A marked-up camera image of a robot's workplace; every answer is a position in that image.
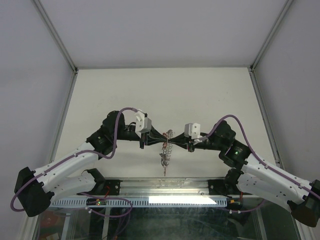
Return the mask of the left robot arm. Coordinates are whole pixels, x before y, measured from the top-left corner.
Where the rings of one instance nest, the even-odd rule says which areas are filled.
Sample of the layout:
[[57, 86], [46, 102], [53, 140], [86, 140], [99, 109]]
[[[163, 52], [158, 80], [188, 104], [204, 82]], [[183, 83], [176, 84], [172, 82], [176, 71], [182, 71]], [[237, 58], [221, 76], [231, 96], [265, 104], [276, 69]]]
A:
[[10, 208], [35, 217], [44, 212], [58, 192], [65, 191], [63, 180], [80, 168], [100, 159], [110, 160], [115, 156], [117, 141], [137, 141], [139, 147], [165, 143], [167, 138], [153, 126], [147, 113], [134, 107], [114, 110], [107, 114], [97, 131], [68, 156], [42, 167], [29, 167], [18, 173]]

